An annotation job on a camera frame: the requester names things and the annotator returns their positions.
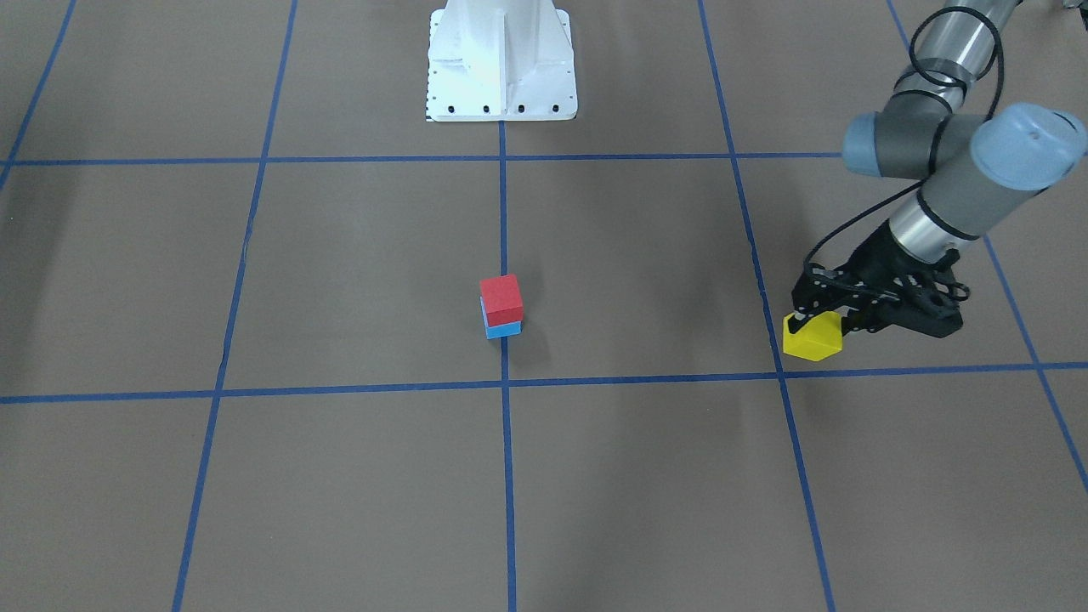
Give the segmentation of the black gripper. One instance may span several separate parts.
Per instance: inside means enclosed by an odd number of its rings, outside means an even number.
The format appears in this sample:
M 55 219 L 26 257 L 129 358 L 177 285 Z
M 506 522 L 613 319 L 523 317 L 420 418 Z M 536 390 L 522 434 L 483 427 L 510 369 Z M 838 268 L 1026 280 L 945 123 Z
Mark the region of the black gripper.
M 956 281 L 953 264 L 961 253 L 951 248 L 936 264 L 908 255 L 889 224 L 881 224 L 846 264 L 826 268 L 814 264 L 811 250 L 791 291 L 791 333 L 837 334 L 838 310 L 843 309 L 841 334 L 877 333 L 888 326 L 925 336 L 951 336 L 964 321 L 960 303 L 968 286 Z

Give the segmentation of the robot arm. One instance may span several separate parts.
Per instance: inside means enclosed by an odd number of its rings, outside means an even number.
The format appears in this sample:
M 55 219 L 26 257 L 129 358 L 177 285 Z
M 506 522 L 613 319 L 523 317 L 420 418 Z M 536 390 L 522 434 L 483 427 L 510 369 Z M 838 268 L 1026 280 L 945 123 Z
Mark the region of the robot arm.
M 1085 155 L 1085 127 L 1070 113 L 1018 102 L 982 117 L 961 109 L 996 74 L 1004 87 L 1001 32 L 1015 1 L 949 1 L 915 30 L 908 68 L 881 111 L 855 117 L 841 156 L 866 178 L 913 179 L 897 209 L 846 264 L 806 256 L 792 290 L 786 336 L 827 328 L 846 334 L 897 326 L 925 336 L 962 328 L 969 289 L 953 272 L 963 252 L 1022 204 L 1068 178 Z

